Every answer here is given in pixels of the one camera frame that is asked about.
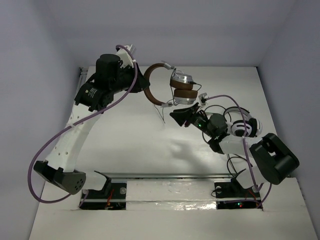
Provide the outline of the brown silver headphones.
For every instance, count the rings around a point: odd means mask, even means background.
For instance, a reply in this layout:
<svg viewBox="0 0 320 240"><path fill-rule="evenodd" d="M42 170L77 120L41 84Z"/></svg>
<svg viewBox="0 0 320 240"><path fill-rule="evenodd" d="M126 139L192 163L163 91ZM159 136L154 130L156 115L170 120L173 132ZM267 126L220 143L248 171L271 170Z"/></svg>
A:
<svg viewBox="0 0 320 240"><path fill-rule="evenodd" d="M144 90L144 94L146 98L155 106L165 107L165 106L172 106L172 105L191 105L195 102L198 96L198 90L194 90L194 85L198 85L194 80L193 77L189 74L186 74L173 65L162 61L161 63L155 63L149 66L146 71L144 72L143 76L149 80L151 74L154 70L159 68L165 68L167 70L172 70L170 79L169 79L169 86L172 90L172 101L173 103L163 102L156 99L150 88L146 88Z"/></svg>

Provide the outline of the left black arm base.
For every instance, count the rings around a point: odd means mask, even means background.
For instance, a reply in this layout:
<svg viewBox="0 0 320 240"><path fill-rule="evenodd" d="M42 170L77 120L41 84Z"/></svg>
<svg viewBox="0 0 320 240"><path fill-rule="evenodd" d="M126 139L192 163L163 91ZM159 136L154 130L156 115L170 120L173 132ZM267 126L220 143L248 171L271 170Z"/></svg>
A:
<svg viewBox="0 0 320 240"><path fill-rule="evenodd" d="M126 182L112 182L112 178L95 171L105 178L101 190L88 189L81 193L78 208L81 210L126 210Z"/></svg>

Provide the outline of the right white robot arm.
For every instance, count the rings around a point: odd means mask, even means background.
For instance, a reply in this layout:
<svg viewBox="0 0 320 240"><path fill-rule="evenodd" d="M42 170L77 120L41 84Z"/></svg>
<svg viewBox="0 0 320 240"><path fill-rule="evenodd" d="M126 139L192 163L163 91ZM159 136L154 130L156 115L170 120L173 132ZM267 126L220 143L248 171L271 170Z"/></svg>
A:
<svg viewBox="0 0 320 240"><path fill-rule="evenodd" d="M195 126L210 139L209 147L213 152L239 155L247 161L248 167L241 170L231 183L231 192L243 196L253 186L264 183L279 185L300 165L295 154L274 133L260 137L252 129L254 126L250 113L242 108L247 127L235 133L235 128L224 115L212 113L208 116L196 103L191 107L176 109L170 116L181 127Z"/></svg>

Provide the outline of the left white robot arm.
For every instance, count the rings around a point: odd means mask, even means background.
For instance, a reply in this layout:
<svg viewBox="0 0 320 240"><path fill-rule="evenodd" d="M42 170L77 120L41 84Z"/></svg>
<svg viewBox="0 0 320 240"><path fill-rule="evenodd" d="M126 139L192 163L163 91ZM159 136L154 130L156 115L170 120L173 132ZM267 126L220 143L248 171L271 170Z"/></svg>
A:
<svg viewBox="0 0 320 240"><path fill-rule="evenodd" d="M95 73L75 96L66 127L43 146L58 139L54 149L44 160L34 156L28 173L36 172L69 195L77 194L84 187L86 174L76 170L76 162L90 130L104 112L125 98L123 95L114 101L117 93L139 93L149 85L131 53L119 50L116 54L102 54L96 61Z"/></svg>

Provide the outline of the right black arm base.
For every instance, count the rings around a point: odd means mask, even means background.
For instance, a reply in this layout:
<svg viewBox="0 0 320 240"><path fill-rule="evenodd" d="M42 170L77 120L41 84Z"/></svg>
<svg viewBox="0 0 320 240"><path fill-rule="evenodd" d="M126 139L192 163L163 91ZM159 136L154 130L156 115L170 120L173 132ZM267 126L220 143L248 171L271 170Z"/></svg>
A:
<svg viewBox="0 0 320 240"><path fill-rule="evenodd" d="M236 179L238 175L214 183L211 196L216 200L216 208L218 210L261 209L260 193L254 192L251 188L243 188Z"/></svg>

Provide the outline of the white black headphones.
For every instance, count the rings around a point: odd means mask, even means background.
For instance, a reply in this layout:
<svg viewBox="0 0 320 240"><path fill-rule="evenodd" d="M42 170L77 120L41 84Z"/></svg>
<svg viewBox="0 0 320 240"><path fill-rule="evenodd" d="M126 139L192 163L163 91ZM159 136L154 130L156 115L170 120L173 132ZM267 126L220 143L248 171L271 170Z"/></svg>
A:
<svg viewBox="0 0 320 240"><path fill-rule="evenodd" d="M246 131L246 136L249 138L258 137L263 131L262 123L251 113L243 107L238 108L237 106L228 107L224 110L223 115L230 113L239 113L240 116L244 116L244 120L236 120L234 122L228 121L227 132L236 137L242 137Z"/></svg>

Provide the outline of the aluminium rail at table left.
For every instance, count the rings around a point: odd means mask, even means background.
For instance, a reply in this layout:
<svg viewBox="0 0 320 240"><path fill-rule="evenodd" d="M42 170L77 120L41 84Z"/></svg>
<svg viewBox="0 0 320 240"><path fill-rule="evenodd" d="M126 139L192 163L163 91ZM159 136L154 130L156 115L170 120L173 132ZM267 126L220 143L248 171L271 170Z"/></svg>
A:
<svg viewBox="0 0 320 240"><path fill-rule="evenodd" d="M81 67L79 69L79 77L78 77L78 82L77 82L74 98L77 96L82 85L86 82L87 74L88 74L88 68ZM74 103L72 104L72 111L71 111L71 116L70 116L71 124L75 125L76 122L80 121L81 119L83 119L87 115L88 115L88 107L81 104L81 103L76 105L76 103L74 101Z"/></svg>

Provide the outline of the aluminium rail at table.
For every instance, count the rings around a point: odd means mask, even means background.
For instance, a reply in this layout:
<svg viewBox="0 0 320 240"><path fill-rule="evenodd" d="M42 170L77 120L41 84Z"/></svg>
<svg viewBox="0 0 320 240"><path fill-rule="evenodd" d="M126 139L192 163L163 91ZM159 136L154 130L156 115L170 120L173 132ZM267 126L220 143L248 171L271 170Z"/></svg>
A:
<svg viewBox="0 0 320 240"><path fill-rule="evenodd" d="M88 68L81 67L79 69L79 77L78 77L78 82L77 82L74 98L77 96L82 85L86 82L87 74L88 74ZM88 115L88 107L81 104L81 103L76 105L76 103L74 101L74 103L72 104L72 111L71 111L71 116L70 116L71 124L75 125L76 122L80 121L81 119L83 119L87 115Z"/></svg>
<svg viewBox="0 0 320 240"><path fill-rule="evenodd" d="M188 174L188 173L124 173L105 172L107 176L117 179L230 179L233 176L223 174Z"/></svg>

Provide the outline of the aluminium rail at table front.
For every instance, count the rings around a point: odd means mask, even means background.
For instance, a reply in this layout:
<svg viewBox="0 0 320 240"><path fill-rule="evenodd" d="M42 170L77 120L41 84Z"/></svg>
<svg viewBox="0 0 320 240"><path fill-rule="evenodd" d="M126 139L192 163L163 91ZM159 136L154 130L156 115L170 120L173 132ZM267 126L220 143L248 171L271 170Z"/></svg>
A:
<svg viewBox="0 0 320 240"><path fill-rule="evenodd" d="M188 173L124 173L105 172L107 176L117 179L230 179L233 176L223 174L188 174Z"/></svg>

